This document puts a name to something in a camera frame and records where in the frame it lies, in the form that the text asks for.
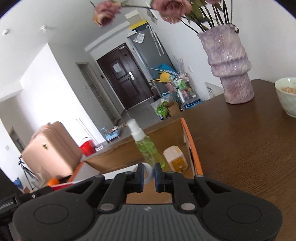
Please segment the yellow blue folded chairs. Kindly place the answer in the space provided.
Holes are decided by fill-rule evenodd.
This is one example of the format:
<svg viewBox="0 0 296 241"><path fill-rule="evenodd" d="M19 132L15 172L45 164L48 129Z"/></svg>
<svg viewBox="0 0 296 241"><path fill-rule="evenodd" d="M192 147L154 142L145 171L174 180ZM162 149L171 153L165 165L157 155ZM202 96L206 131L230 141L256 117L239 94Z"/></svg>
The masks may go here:
<svg viewBox="0 0 296 241"><path fill-rule="evenodd" d="M156 71L152 77L153 82L168 83L171 80L171 77L178 75L178 72L167 64L155 66L152 70Z"/></svg>

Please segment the red cardboard box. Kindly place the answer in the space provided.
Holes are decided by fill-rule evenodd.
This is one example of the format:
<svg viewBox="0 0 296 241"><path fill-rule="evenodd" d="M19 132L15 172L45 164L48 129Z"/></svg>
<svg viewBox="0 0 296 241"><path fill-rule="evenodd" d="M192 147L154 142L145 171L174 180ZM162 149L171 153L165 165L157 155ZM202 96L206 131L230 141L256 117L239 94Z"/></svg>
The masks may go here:
<svg viewBox="0 0 296 241"><path fill-rule="evenodd" d="M100 155L82 161L69 181L80 181L97 174L119 174L127 167L136 169L139 163L145 164L149 176L154 175L158 164L163 171L180 172L185 178L202 174L201 163L192 135L184 118L160 126L145 133L135 120L128 121L132 138L111 145Z"/></svg>

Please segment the white tape roll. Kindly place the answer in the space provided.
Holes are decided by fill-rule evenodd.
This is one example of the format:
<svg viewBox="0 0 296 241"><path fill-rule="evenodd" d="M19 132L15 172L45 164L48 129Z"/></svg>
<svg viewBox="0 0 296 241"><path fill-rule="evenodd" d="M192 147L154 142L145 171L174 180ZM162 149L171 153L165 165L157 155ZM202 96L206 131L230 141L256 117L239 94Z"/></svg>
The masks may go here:
<svg viewBox="0 0 296 241"><path fill-rule="evenodd" d="M148 163L141 164L144 167L144 184L148 184L154 179L154 169Z"/></svg>

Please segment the pale green bowl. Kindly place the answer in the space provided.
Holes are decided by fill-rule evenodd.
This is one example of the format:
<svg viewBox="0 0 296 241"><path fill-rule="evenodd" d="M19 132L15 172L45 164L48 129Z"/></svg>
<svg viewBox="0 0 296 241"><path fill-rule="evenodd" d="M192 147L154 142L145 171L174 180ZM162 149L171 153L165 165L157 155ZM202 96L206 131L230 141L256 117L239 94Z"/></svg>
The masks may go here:
<svg viewBox="0 0 296 241"><path fill-rule="evenodd" d="M274 86L283 110L295 118L295 77L281 78Z"/></svg>

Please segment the pink suitcase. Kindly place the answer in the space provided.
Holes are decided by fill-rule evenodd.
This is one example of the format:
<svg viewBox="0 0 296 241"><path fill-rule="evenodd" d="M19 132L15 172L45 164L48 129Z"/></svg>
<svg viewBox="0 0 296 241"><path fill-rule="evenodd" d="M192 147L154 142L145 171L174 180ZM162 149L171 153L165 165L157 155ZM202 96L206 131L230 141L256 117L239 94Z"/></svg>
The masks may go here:
<svg viewBox="0 0 296 241"><path fill-rule="evenodd" d="M82 151L59 121L42 126L22 152L22 159L39 178L71 176Z"/></svg>

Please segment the dark brown door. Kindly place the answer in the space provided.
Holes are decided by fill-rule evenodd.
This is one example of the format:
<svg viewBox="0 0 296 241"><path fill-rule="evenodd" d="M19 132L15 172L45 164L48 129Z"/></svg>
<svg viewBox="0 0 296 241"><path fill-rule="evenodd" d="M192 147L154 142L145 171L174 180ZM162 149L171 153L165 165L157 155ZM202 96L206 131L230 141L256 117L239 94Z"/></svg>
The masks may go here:
<svg viewBox="0 0 296 241"><path fill-rule="evenodd" d="M123 43L97 60L125 109L153 96L128 46Z"/></svg>

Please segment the grey refrigerator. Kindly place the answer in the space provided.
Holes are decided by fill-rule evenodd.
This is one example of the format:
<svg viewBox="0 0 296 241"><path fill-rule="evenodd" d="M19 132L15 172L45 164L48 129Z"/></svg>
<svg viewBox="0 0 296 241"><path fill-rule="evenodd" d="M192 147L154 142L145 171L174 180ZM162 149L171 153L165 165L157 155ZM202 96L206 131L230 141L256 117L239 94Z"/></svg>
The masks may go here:
<svg viewBox="0 0 296 241"><path fill-rule="evenodd" d="M143 41L139 43L138 33L132 31L128 34L128 40L135 50L138 58L145 68L145 73L148 75L148 80L152 82L153 87L156 88L158 94L162 96L163 93L168 92L168 89L163 83L155 82L154 79L159 78L159 72L156 69L165 64L171 69L175 69L170 58L165 52L163 47L156 46L158 41L154 41L152 35L148 29L140 31L140 34L144 34Z"/></svg>

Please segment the small cardboard box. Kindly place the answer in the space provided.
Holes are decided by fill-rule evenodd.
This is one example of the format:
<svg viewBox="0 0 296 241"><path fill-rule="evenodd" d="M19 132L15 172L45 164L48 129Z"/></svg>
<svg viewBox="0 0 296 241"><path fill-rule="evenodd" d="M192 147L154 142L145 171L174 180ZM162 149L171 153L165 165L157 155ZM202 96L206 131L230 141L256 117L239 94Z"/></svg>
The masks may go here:
<svg viewBox="0 0 296 241"><path fill-rule="evenodd" d="M179 109L179 105L177 102L175 101L170 101L166 104L166 107L168 109L168 112L170 114L170 116L176 116L179 113L181 113L180 109Z"/></svg>

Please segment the dried pink flowers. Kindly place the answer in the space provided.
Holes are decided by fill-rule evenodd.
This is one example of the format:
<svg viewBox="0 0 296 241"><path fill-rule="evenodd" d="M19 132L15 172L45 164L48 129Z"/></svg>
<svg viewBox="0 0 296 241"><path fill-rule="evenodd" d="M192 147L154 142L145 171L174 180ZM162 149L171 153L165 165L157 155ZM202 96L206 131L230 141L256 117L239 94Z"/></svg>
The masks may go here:
<svg viewBox="0 0 296 241"><path fill-rule="evenodd" d="M202 32L209 29L232 24L232 12L228 11L226 1L188 1L158 0L151 1L149 6L132 5L129 1L103 1L94 7L93 21L99 26L112 23L122 8L138 8L157 11L162 20L170 24L196 24Z"/></svg>

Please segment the green spray bottle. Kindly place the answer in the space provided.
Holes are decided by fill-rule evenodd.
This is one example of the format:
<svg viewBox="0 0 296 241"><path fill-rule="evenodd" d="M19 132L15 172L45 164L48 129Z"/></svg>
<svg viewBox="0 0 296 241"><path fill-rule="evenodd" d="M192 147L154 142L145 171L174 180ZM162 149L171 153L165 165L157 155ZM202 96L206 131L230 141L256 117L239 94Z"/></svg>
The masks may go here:
<svg viewBox="0 0 296 241"><path fill-rule="evenodd" d="M151 138L144 133L136 120L132 118L128 120L126 124L130 129L137 148L144 156L145 161L148 162L152 167L155 165L155 163L160 163L161 167L164 168L166 162L161 157L161 154L158 152Z"/></svg>

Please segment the green plastic bag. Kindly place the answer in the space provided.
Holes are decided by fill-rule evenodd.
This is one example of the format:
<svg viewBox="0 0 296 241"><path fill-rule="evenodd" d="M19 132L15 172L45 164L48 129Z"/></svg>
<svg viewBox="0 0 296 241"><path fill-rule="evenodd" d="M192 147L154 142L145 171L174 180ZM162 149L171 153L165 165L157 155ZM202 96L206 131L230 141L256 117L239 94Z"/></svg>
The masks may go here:
<svg viewBox="0 0 296 241"><path fill-rule="evenodd" d="M166 107L167 101L163 101L160 106L157 107L157 115L160 117L160 119L164 120L169 116L169 111Z"/></svg>

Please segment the orange fruit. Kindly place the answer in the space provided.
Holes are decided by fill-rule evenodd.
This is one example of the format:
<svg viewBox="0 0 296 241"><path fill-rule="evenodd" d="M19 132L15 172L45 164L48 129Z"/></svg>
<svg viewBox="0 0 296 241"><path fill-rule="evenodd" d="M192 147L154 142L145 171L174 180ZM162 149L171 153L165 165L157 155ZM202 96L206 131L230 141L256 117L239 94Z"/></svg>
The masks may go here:
<svg viewBox="0 0 296 241"><path fill-rule="evenodd" d="M47 185L50 186L50 187L58 185L58 184L60 184L60 181L58 179L56 179L56 178L51 178L47 182Z"/></svg>

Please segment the metal rolling cart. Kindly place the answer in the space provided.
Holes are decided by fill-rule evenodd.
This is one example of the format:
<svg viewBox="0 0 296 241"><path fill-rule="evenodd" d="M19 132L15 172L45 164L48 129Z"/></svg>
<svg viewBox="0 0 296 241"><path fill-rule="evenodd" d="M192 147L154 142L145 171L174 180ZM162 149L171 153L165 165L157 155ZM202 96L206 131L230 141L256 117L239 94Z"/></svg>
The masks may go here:
<svg viewBox="0 0 296 241"><path fill-rule="evenodd" d="M180 100L183 110L195 107L202 102L187 74L173 75L170 78L170 82Z"/></svg>

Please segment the red bucket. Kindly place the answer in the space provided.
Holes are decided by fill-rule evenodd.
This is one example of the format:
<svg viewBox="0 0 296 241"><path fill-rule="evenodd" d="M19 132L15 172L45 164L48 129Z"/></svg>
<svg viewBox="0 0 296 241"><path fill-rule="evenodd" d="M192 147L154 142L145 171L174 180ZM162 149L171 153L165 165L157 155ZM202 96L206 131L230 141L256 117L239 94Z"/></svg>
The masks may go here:
<svg viewBox="0 0 296 241"><path fill-rule="evenodd" d="M96 152L93 140L87 140L86 142L84 142L80 146L80 149L81 149L83 155L86 157L91 156L92 154L94 154Z"/></svg>

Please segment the purple ceramic vase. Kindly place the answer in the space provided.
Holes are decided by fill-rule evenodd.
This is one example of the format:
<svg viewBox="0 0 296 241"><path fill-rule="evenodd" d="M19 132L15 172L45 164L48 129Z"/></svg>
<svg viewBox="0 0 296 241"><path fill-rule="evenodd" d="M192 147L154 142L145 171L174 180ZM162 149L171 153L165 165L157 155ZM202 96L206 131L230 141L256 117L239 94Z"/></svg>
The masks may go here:
<svg viewBox="0 0 296 241"><path fill-rule="evenodd" d="M242 104L254 98L254 90L248 76L252 64L238 32L235 25L227 24L198 34L211 72L220 78L225 101L229 104Z"/></svg>

